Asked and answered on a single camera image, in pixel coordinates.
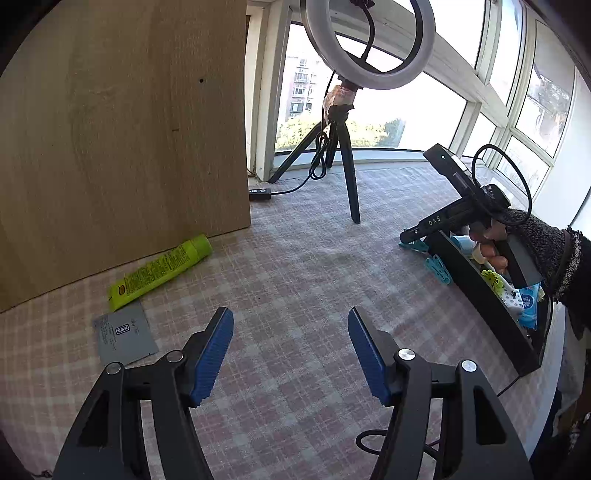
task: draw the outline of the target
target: wooden panel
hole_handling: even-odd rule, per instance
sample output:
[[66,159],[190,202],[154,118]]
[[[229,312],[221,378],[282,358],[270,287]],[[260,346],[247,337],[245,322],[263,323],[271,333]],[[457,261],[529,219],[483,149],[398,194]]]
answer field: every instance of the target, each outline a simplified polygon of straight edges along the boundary
[[62,0],[0,77],[0,310],[250,224],[245,0]]

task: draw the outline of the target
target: checkered tablecloth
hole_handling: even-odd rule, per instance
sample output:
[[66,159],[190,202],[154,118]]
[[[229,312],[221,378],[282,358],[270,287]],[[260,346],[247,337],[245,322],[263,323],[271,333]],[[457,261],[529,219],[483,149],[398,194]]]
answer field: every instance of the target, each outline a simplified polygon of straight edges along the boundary
[[[209,258],[142,298],[160,351],[138,364],[182,348],[218,306],[234,312],[212,395],[193,412],[216,480],[369,478],[376,457],[354,439],[386,428],[391,410],[371,396],[349,340],[352,306],[428,361],[473,359],[496,391],[517,376],[458,287],[442,285],[421,254],[398,247],[404,228],[457,198],[447,180],[425,164],[358,171],[358,185],[360,225],[350,219],[343,176],[330,174],[251,204],[250,228],[212,238]],[[29,470],[55,465],[102,371],[92,320],[108,311],[107,286],[146,260],[0,314],[0,427]],[[540,395],[554,389],[547,378],[542,368],[503,396],[522,440]],[[151,472],[160,479],[150,403],[142,409]],[[431,418],[433,440],[437,401]],[[425,478],[432,468],[426,457]]]

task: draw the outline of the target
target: tripod leg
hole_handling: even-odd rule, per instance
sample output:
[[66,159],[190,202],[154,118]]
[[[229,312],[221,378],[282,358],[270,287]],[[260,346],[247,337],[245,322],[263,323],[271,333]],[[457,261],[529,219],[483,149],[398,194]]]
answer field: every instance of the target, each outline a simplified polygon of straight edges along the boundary
[[336,148],[339,145],[339,136],[336,134],[336,127],[330,124],[329,144],[326,149],[326,168],[332,168],[335,160]]
[[357,195],[357,179],[355,178],[355,165],[353,163],[353,149],[349,130],[344,122],[336,123],[337,136],[340,141],[340,156],[343,159],[345,171],[345,182],[347,183],[347,194],[349,195],[349,208],[354,223],[361,223],[359,214],[359,197]]
[[287,171],[287,169],[291,167],[292,163],[295,162],[300,155],[302,155],[304,150],[308,148],[308,146],[316,138],[316,135],[318,135],[321,131],[322,123],[318,122],[317,124],[315,124],[314,128],[308,132],[308,134],[303,138],[303,140],[298,144],[298,146],[291,151],[291,153],[287,156],[284,162],[271,176],[271,178],[269,179],[269,183],[275,183],[277,180],[279,180],[281,176]]

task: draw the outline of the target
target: green tube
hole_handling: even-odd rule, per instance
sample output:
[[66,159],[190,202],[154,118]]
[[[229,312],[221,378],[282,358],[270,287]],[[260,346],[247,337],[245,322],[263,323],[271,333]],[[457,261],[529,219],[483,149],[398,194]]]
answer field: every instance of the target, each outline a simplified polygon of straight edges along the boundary
[[212,251],[209,240],[201,234],[166,252],[156,260],[148,262],[123,280],[110,286],[111,311],[120,309],[123,305],[127,305],[130,301],[176,277],[211,254]]

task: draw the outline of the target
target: black cable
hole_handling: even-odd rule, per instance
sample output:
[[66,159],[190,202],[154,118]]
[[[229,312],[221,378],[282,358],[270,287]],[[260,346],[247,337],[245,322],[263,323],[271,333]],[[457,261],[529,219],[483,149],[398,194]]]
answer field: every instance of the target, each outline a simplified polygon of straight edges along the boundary
[[505,393],[507,390],[509,390],[513,385],[515,385],[517,383],[517,381],[521,378],[520,375],[518,375],[516,377],[516,379],[514,379],[509,385],[507,385],[505,388],[503,388],[503,390],[501,390],[499,393],[496,394],[497,397],[500,397],[503,393]]
[[[517,378],[514,379],[509,385],[507,385],[505,388],[503,388],[503,390],[501,390],[499,393],[497,393],[496,394],[497,398],[500,397],[507,390],[509,390],[513,385],[515,385],[515,383],[517,383],[517,381],[520,378],[521,378],[520,375],[517,376]],[[361,442],[361,440],[363,440],[365,437],[371,437],[373,435],[385,437],[387,433],[388,433],[387,430],[382,430],[382,429],[365,430],[364,432],[361,432],[359,435],[357,435],[357,438],[355,439],[355,445],[357,445],[357,447],[362,449],[364,452],[371,453],[373,455],[379,455],[381,453],[379,450],[374,450],[373,448],[366,447]],[[439,444],[440,440],[441,439],[437,439],[431,443],[426,444],[423,447],[423,452],[425,452],[427,455],[429,455],[430,457],[435,458],[435,460],[437,460],[439,458],[439,452],[432,447]]]
[[365,61],[365,60],[368,59],[369,51],[371,50],[371,47],[374,46],[374,40],[375,40],[375,23],[374,23],[374,19],[371,16],[371,13],[369,13],[369,9],[368,9],[367,5],[365,5],[365,3],[363,1],[359,3],[359,7],[361,8],[361,10],[363,10],[363,13],[367,17],[368,23],[369,23],[369,39],[368,39],[368,44],[365,47],[365,50],[363,51],[363,54],[361,55],[361,60]]
[[53,478],[53,473],[51,470],[43,470],[41,473],[32,473],[32,472],[29,472],[29,470],[27,470],[27,472],[33,478]]
[[[373,455],[379,455],[380,451],[365,446],[361,440],[363,440],[365,437],[371,437],[374,435],[385,437],[387,433],[387,430],[382,429],[365,430],[364,432],[361,432],[359,435],[357,435],[357,438],[355,439],[355,445],[357,445],[364,452],[371,453]],[[436,451],[435,448],[431,448],[431,445],[425,445],[423,447],[423,452],[425,452],[430,457],[435,458],[435,460],[439,458],[439,452]]]
[[509,155],[507,155],[503,150],[501,150],[496,145],[493,145],[493,144],[490,144],[490,143],[481,146],[478,149],[478,151],[476,152],[476,155],[474,155],[474,158],[472,159],[472,181],[474,182],[474,185],[476,185],[477,187],[480,187],[480,183],[478,183],[478,180],[476,179],[476,161],[478,160],[478,156],[482,152],[484,152],[485,150],[487,150],[488,148],[491,148],[491,149],[495,150],[496,152],[499,152],[503,156],[503,158],[507,162],[509,162],[509,165],[511,165],[511,167],[513,167],[513,169],[517,173],[517,176],[519,177],[519,179],[523,183],[523,186],[525,187],[525,193],[527,195],[527,214],[525,215],[524,218],[522,218],[521,220],[517,220],[515,222],[513,220],[501,219],[500,217],[497,217],[495,214],[493,214],[492,212],[490,212],[488,210],[488,208],[486,207],[486,205],[484,205],[484,203],[480,200],[480,198],[478,198],[478,195],[475,197],[475,199],[478,202],[480,208],[482,208],[482,210],[484,210],[488,216],[490,216],[492,219],[495,219],[497,222],[500,222],[500,223],[502,223],[504,225],[507,225],[507,226],[520,226],[520,225],[523,225],[530,218],[531,208],[533,206],[533,202],[532,202],[532,198],[531,198],[531,192],[530,192],[529,185],[525,181],[524,176],[521,174],[521,172],[517,168],[517,165],[515,165],[515,163],[513,162],[513,160],[510,159]]
[[[365,61],[368,58],[369,51],[374,46],[375,23],[374,23],[374,19],[372,18],[371,14],[369,13],[369,9],[368,9],[367,5],[365,5],[365,2],[363,0],[359,2],[358,7],[360,7],[361,10],[363,10],[363,13],[367,17],[368,23],[369,23],[369,38],[368,38],[368,42],[365,47],[365,50],[364,50],[363,54],[361,55],[361,60]],[[326,98],[326,96],[329,93],[330,84],[332,83],[333,78],[335,77],[335,73],[336,73],[336,71],[333,70],[333,73],[330,76],[330,80],[329,80],[328,84],[326,85],[326,90],[324,91],[324,98]],[[326,132],[324,131],[324,129],[326,128],[326,124],[324,121],[324,107],[322,108],[321,126],[322,126],[322,129],[320,130],[320,133],[318,135],[316,135],[316,139],[315,139],[316,152],[314,153],[314,157],[312,158],[312,161],[310,162],[310,168],[308,170],[308,176],[306,177],[306,179],[294,189],[285,190],[283,192],[271,192],[271,195],[285,195],[286,193],[293,193],[293,192],[298,191],[300,188],[302,188],[306,184],[306,182],[308,182],[308,180],[310,180],[310,179],[321,180],[324,177],[326,177],[327,168],[326,168],[326,161],[324,159],[324,154],[326,152],[326,148],[329,145],[329,137],[328,137],[328,135],[326,135]],[[317,175],[316,169],[320,166],[322,167],[322,170],[320,171],[320,174]]]
[[382,429],[365,430],[364,432],[361,432],[359,435],[357,435],[357,438],[355,439],[355,445],[361,448],[364,452],[371,453],[372,455],[379,455],[379,450],[366,447],[361,440],[363,440],[365,437],[371,437],[374,435],[385,437],[387,433],[387,430]]
[[[333,70],[333,73],[330,75],[330,80],[326,84],[326,90],[324,91],[324,98],[326,98],[326,96],[329,94],[330,84],[332,83],[333,78],[335,78],[335,73],[336,73],[336,71]],[[324,121],[324,107],[322,107],[321,115],[322,115],[322,119],[320,120],[320,125],[321,125],[322,129],[320,130],[320,133],[318,135],[316,135],[316,138],[314,139],[314,141],[316,142],[316,152],[314,153],[314,157],[312,158],[312,161],[310,162],[308,176],[296,188],[291,189],[291,190],[285,190],[283,192],[271,192],[271,195],[285,195],[286,193],[292,193],[292,192],[295,192],[296,190],[299,190],[300,188],[302,188],[306,184],[306,182],[310,179],[321,180],[324,177],[326,177],[327,169],[326,169],[326,160],[324,159],[324,153],[326,152],[326,148],[328,147],[328,144],[329,144],[329,137],[328,137],[328,135],[326,135],[326,132],[324,131],[324,129],[326,128],[326,123]],[[316,168],[318,168],[318,166],[322,166],[322,170],[319,175],[316,174]]]

